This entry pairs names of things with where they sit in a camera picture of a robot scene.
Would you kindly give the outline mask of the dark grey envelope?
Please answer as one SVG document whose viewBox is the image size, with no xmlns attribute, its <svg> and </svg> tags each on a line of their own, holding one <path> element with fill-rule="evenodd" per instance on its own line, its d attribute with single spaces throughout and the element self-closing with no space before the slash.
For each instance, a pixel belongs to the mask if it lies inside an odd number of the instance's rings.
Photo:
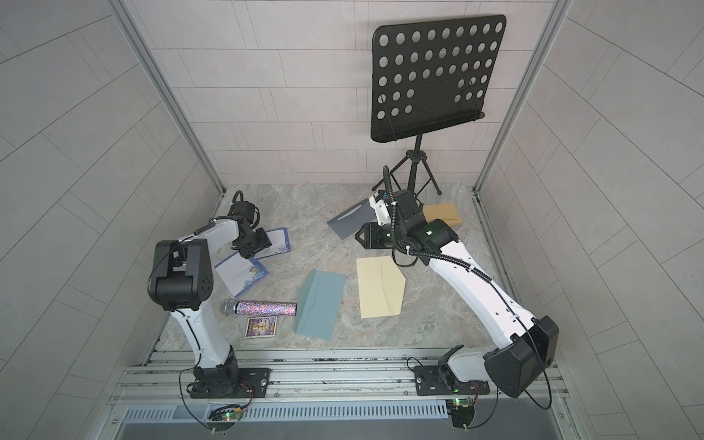
<svg viewBox="0 0 704 440">
<path fill-rule="evenodd" d="M 340 239 L 346 239 L 357 233 L 366 223 L 376 219 L 377 217 L 370 205 L 370 201 L 365 199 L 330 219 L 327 225 Z"/>
</svg>

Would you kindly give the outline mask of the white letter with blue print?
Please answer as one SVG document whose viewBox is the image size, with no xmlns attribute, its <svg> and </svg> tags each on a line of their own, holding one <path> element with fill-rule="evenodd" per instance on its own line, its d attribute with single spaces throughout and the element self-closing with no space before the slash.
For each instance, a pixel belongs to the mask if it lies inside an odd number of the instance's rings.
<svg viewBox="0 0 704 440">
<path fill-rule="evenodd" d="M 258 260 L 242 258 L 238 252 L 224 258 L 214 270 L 233 297 L 245 293 L 269 274 Z"/>
</svg>

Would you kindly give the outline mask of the cream yellow envelope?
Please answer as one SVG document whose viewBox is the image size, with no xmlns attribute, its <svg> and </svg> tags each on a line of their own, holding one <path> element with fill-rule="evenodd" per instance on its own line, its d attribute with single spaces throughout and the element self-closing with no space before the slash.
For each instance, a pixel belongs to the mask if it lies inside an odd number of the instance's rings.
<svg viewBox="0 0 704 440">
<path fill-rule="evenodd" d="M 401 313 L 406 280 L 389 256 L 358 258 L 357 285 L 362 319 Z"/>
</svg>

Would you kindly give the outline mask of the tan kraft envelope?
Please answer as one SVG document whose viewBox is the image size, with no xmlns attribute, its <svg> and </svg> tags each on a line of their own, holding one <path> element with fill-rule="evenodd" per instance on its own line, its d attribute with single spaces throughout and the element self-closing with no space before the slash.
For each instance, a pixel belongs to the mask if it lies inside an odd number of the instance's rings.
<svg viewBox="0 0 704 440">
<path fill-rule="evenodd" d="M 423 215 L 427 222 L 442 220 L 449 227 L 459 227 L 463 224 L 461 215 L 454 203 L 438 203 L 437 205 L 424 205 Z"/>
</svg>

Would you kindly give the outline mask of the teal blue envelope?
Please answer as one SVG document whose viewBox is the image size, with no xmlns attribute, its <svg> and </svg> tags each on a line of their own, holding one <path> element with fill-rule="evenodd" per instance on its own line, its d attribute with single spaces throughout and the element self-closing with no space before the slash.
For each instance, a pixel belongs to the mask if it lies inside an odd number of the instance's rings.
<svg viewBox="0 0 704 440">
<path fill-rule="evenodd" d="M 331 340 L 344 293 L 346 276 L 313 269 L 299 291 L 294 331 Z"/>
</svg>

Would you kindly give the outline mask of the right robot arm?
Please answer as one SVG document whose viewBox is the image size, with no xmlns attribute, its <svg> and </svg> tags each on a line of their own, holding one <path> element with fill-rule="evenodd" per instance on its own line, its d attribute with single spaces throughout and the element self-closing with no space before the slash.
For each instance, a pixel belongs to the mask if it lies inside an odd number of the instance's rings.
<svg viewBox="0 0 704 440">
<path fill-rule="evenodd" d="M 426 220 L 417 198 L 407 190 L 394 191 L 392 182 L 385 169 L 383 189 L 368 200 L 376 218 L 355 239 L 365 249 L 388 249 L 422 262 L 445 280 L 491 336 L 494 348 L 482 359 L 498 391 L 511 398 L 525 394 L 553 363 L 557 324 L 518 304 L 471 257 L 452 227 L 441 219 Z"/>
</svg>

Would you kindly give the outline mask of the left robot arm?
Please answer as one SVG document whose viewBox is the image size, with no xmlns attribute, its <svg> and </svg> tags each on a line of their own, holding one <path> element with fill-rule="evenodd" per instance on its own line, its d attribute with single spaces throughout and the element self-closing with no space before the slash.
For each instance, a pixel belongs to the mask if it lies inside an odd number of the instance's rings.
<svg viewBox="0 0 704 440">
<path fill-rule="evenodd" d="M 240 368 L 234 348 L 223 337 L 213 310 L 215 285 L 211 256 L 229 245 L 251 263 L 271 246 L 259 227 L 260 210 L 235 192 L 225 216 L 184 238 L 163 240 L 154 251 L 148 296 L 180 324 L 194 352 L 194 382 L 186 390 L 193 399 L 263 398 L 269 386 L 268 368 Z"/>
</svg>

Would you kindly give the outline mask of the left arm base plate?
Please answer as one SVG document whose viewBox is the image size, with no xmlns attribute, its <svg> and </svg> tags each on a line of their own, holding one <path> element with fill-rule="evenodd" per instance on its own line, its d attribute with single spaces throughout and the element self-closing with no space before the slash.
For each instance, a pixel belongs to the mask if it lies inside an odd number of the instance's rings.
<svg viewBox="0 0 704 440">
<path fill-rule="evenodd" d="M 193 399 L 264 398 L 269 386 L 269 368 L 200 368 L 194 369 L 194 382 L 187 387 Z"/>
</svg>

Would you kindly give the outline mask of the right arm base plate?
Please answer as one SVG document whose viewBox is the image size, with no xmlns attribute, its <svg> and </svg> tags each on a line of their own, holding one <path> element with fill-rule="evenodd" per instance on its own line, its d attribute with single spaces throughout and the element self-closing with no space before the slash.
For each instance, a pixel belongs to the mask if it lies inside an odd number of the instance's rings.
<svg viewBox="0 0 704 440">
<path fill-rule="evenodd" d="M 443 381 L 438 366 L 412 367 L 416 393 L 419 396 L 482 396 L 491 393 L 487 381 Z"/>
</svg>

